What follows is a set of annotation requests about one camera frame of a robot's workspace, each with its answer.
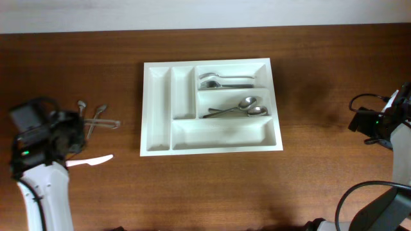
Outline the steel fork dark handle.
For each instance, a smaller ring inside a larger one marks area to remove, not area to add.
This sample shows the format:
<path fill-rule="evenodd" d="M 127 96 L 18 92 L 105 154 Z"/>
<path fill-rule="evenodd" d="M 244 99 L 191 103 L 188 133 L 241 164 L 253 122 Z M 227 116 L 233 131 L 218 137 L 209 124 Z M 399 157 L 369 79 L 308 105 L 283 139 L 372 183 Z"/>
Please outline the steel fork dark handle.
<path fill-rule="evenodd" d="M 252 89 L 253 84 L 221 84 L 217 81 L 204 81 L 199 85 L 199 89 Z"/>

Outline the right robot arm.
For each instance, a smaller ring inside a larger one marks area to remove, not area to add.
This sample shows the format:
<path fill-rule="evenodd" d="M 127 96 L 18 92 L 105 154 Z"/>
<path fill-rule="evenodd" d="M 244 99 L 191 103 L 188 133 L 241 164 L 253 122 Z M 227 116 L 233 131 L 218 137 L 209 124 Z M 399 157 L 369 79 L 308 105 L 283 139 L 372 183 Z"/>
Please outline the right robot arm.
<path fill-rule="evenodd" d="M 380 111 L 353 108 L 356 99 L 370 96 L 385 102 Z M 391 96 L 364 93 L 352 98 L 349 110 L 355 115 L 348 129 L 367 136 L 364 144 L 378 144 L 393 152 L 392 180 L 369 180 L 350 187 L 340 198 L 335 220 L 317 218 L 308 221 L 303 230 L 404 230 L 402 222 L 410 219 L 410 83 L 402 84 Z M 340 212 L 348 196 L 367 186 L 387 186 L 388 190 L 360 209 L 348 222 L 340 221 Z"/>

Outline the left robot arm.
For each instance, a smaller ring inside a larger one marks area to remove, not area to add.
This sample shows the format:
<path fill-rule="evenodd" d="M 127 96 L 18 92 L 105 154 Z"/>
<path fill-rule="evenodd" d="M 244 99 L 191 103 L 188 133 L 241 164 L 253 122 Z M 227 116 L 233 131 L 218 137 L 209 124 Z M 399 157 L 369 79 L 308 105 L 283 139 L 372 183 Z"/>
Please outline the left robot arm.
<path fill-rule="evenodd" d="M 21 190 L 29 230 L 73 230 L 67 156 L 83 151 L 84 120 L 39 97 L 10 109 L 18 129 L 10 169 Z"/>

